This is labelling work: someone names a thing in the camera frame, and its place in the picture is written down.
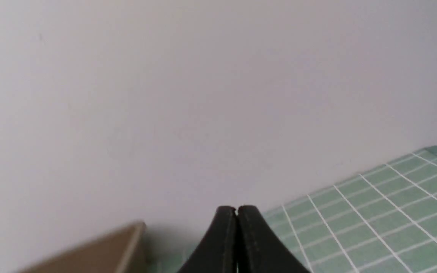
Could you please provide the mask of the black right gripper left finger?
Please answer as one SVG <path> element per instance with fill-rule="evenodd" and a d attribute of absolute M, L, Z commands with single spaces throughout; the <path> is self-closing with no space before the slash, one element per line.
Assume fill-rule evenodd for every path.
<path fill-rule="evenodd" d="M 236 209 L 219 206 L 208 230 L 179 273 L 236 273 Z"/>

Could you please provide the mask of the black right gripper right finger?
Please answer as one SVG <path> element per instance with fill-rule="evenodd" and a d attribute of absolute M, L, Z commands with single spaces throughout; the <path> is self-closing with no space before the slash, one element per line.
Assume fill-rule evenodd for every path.
<path fill-rule="evenodd" d="M 308 273 L 286 248 L 256 206 L 237 210 L 236 259 L 240 273 Z"/>

